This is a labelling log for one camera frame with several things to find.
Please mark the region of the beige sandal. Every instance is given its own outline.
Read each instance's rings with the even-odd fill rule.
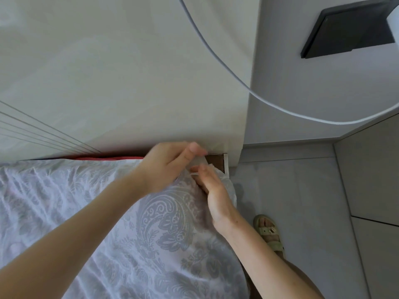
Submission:
[[[273,226],[259,226],[259,220],[261,218],[265,218],[268,221],[270,221]],[[272,221],[269,217],[267,217],[266,215],[257,215],[255,216],[255,218],[253,219],[253,227],[254,229],[261,235],[261,236],[265,236],[265,235],[278,235],[280,240],[280,233],[278,232],[277,226],[275,224],[274,221]],[[285,250],[284,247],[282,246],[282,243],[280,241],[269,241],[267,242],[267,245],[273,250],[273,251],[280,251],[282,252],[284,259],[285,259]]]

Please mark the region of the sandal strap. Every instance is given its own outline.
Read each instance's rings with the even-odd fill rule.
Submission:
[[[282,246],[282,243],[280,241],[270,241],[267,243],[267,245],[273,250],[273,251],[281,251],[284,252],[284,247]]]
[[[263,226],[263,227],[258,227],[257,228],[258,233],[261,236],[266,236],[266,235],[279,235],[278,230],[274,226]]]

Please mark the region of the hand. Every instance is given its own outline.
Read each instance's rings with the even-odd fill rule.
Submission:
[[[195,142],[160,143],[151,149],[132,174],[141,182],[145,194],[160,192],[195,156],[206,154],[207,151]]]
[[[207,165],[201,164],[190,168],[193,179],[208,194],[208,206],[211,211],[213,225],[223,235],[223,229],[230,223],[236,221],[240,216],[230,200],[229,194],[216,172]]]

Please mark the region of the white patterned fabric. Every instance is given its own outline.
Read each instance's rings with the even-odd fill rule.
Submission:
[[[91,202],[140,160],[0,165],[0,266]],[[235,202],[232,183],[218,174]],[[248,298],[241,265],[187,171],[122,217],[64,298]]]

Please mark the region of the foot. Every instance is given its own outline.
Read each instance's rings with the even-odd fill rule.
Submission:
[[[268,220],[265,217],[261,217],[259,219],[259,227],[263,228],[263,227],[274,227],[275,225]],[[261,235],[263,240],[266,241],[266,243],[270,242],[270,241],[280,241],[280,236],[278,235]],[[275,251],[275,253],[277,254],[277,256],[279,256],[281,259],[284,259],[284,254],[282,253],[282,251]]]

